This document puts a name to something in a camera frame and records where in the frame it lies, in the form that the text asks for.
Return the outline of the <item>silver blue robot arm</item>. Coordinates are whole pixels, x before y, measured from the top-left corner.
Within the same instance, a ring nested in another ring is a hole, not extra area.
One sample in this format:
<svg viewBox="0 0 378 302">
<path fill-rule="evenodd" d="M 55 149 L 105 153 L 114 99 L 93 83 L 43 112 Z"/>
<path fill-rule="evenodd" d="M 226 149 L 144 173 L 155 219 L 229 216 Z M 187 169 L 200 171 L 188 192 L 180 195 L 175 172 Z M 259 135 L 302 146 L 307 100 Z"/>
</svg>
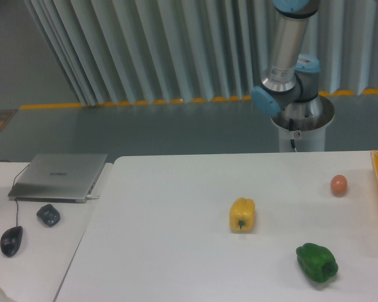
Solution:
<svg viewBox="0 0 378 302">
<path fill-rule="evenodd" d="M 320 2 L 274 1 L 273 5 L 278 13 L 273 49 L 260 84 L 251 92 L 253 104 L 268 116 L 298 101 L 304 92 L 295 67 L 308 20 L 317 13 Z"/>
</svg>

